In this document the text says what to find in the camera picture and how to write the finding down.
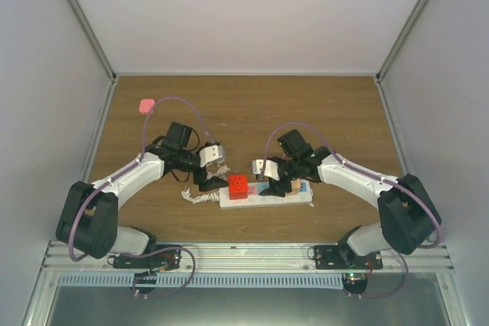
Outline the white power strip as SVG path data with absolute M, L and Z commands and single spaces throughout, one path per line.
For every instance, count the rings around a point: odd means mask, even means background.
M 289 195 L 288 193 L 285 197 L 260 196 L 257 194 L 257 183 L 248 183 L 248 197 L 235 201 L 229 199 L 228 188 L 221 188 L 219 190 L 219 207 L 221 209 L 258 208 L 281 205 L 310 205 L 313 203 L 313 191 L 308 181 L 301 180 L 301 190 L 298 195 Z

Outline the red cube plug adapter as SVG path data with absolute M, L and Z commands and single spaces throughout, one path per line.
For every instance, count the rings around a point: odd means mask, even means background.
M 230 200 L 242 200 L 248 197 L 248 178 L 244 174 L 228 177 L 228 197 Z

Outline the pink plug adapter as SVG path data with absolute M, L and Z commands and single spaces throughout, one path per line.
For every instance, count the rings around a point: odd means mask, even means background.
M 152 108 L 155 105 L 155 100 L 152 98 L 144 98 L 140 100 L 138 110 L 142 115 L 147 115 L 150 114 L 152 111 Z

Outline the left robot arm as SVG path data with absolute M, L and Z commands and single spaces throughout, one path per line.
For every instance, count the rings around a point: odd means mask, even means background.
M 228 185 L 207 172 L 209 165 L 225 159 L 224 147 L 212 141 L 190 149 L 188 143 L 194 132 L 192 127 L 173 122 L 165 135 L 144 145 L 141 153 L 115 173 L 91 183 L 78 181 L 70 187 L 56 238 L 68 246 L 72 261 L 120 253 L 141 268 L 155 264 L 157 248 L 150 244 L 150 234 L 120 226 L 118 212 L 146 186 L 177 171 L 193 179 L 203 193 Z

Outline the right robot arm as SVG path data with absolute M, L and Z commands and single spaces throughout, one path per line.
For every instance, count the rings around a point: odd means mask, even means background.
M 305 179 L 336 186 L 364 200 L 377 210 L 378 222 L 350 230 L 338 242 L 338 259 L 354 269 L 371 253 L 395 250 L 410 255 L 426 248 L 434 236 L 442 239 L 442 219 L 420 179 L 412 174 L 389 176 L 353 163 L 328 143 L 313 148 L 293 129 L 278 138 L 285 156 L 253 160 L 252 172 L 268 181 L 262 196 L 284 197 L 292 182 Z

